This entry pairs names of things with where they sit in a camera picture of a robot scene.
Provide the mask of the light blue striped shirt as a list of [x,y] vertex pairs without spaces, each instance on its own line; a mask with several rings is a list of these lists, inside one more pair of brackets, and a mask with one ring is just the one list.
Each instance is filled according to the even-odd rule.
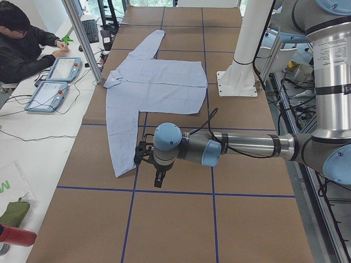
[[110,156],[116,177],[134,169],[140,112],[196,114],[207,77],[199,61],[154,58],[165,32],[148,35],[110,72],[104,87]]

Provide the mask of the lower blue teach pendant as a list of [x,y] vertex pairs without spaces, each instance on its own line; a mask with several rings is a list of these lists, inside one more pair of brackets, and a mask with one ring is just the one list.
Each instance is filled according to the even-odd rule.
[[32,94],[24,110],[54,112],[63,102],[68,89],[69,86],[66,82],[42,81]]

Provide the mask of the blue teach pendant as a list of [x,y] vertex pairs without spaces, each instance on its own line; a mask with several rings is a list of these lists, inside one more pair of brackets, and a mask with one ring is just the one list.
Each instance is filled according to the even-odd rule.
[[68,89],[69,86],[66,82],[42,81],[32,94],[24,110],[54,112],[63,102]]
[[46,80],[71,83],[78,76],[81,67],[82,60],[79,57],[57,58]]

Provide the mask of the upper blue teach pendant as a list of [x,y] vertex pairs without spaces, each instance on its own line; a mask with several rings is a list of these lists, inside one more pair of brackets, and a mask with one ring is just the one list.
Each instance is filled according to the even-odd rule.
[[82,60],[79,57],[57,58],[46,80],[71,83],[78,76],[81,67]]

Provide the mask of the black box white label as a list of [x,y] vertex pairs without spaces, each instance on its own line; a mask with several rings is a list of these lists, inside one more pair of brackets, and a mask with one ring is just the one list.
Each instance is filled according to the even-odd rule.
[[100,34],[102,37],[104,50],[110,51],[113,45],[111,32],[109,30],[101,30]]

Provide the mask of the clear plastic bag green print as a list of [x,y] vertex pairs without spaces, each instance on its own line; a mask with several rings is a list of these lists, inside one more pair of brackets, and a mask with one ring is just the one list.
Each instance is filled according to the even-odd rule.
[[28,202],[37,205],[37,198],[18,162],[1,167],[1,213],[10,202]]

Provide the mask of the green folded cloth pouch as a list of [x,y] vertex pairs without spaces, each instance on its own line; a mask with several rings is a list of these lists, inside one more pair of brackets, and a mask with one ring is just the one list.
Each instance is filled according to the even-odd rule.
[[1,216],[1,223],[11,227],[20,227],[29,208],[30,204],[28,202],[10,202]]

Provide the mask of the red cylinder bottle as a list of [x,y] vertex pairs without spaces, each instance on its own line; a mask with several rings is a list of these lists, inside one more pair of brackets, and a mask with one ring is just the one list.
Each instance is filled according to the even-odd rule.
[[32,231],[1,224],[1,242],[29,247],[34,244],[37,234]]

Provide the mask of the black keyboard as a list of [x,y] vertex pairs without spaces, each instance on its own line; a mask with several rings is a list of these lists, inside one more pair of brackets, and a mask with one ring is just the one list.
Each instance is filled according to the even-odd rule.
[[89,19],[81,21],[83,29],[86,33],[87,39],[89,43],[97,43],[99,42],[98,36],[98,28],[96,24],[96,20]]

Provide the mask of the green plastic toy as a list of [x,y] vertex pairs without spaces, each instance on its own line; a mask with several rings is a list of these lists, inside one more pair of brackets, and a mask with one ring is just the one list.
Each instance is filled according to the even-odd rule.
[[69,35],[65,35],[65,36],[62,38],[62,41],[63,41],[66,45],[69,45],[71,42],[73,42],[73,39],[71,39]]

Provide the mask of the person in black jacket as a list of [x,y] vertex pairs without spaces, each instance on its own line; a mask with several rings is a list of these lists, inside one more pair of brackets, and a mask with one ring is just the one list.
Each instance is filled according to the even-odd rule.
[[68,52],[59,37],[32,26],[19,7],[1,1],[1,82],[19,83],[51,67]]

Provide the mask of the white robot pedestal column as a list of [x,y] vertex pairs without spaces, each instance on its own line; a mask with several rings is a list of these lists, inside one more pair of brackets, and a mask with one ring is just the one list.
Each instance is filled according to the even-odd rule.
[[219,96],[256,97],[254,60],[260,49],[261,36],[265,32],[273,11],[274,0],[250,0],[236,44],[232,64],[226,71],[217,72]]

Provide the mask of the aluminium frame post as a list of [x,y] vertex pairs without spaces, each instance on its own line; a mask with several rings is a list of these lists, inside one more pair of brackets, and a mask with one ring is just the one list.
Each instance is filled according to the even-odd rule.
[[87,59],[87,63],[89,64],[89,67],[94,75],[96,82],[99,84],[102,82],[103,77],[98,67],[98,63],[95,60],[95,56],[88,41],[87,35],[84,31],[83,25],[81,23],[81,17],[78,14],[75,4],[72,0],[62,0],[62,3],[72,23],[72,27],[75,31],[78,41],[82,46],[83,53]]

